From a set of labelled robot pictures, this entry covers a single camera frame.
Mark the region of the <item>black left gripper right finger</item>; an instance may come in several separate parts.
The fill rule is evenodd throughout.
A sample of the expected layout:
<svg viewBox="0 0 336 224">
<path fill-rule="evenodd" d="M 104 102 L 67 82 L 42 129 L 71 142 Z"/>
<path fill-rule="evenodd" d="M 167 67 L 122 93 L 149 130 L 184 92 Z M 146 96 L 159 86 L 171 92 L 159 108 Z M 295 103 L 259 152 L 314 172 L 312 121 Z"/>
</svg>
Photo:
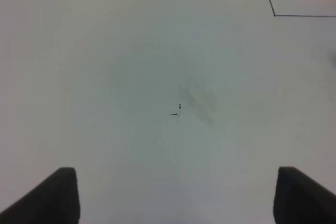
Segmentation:
<svg viewBox="0 0 336 224">
<path fill-rule="evenodd" d="M 335 194 L 295 167 L 280 167 L 275 223 L 335 223 Z"/>
</svg>

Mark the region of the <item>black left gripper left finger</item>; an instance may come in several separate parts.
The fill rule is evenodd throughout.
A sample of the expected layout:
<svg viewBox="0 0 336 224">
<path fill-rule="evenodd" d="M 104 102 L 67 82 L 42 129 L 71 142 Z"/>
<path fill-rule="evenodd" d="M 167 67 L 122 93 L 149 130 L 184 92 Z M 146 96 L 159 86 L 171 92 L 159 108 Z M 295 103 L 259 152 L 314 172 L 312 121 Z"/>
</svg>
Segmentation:
<svg viewBox="0 0 336 224">
<path fill-rule="evenodd" d="M 79 223 L 76 170 L 61 167 L 1 212 L 1 223 Z"/>
</svg>

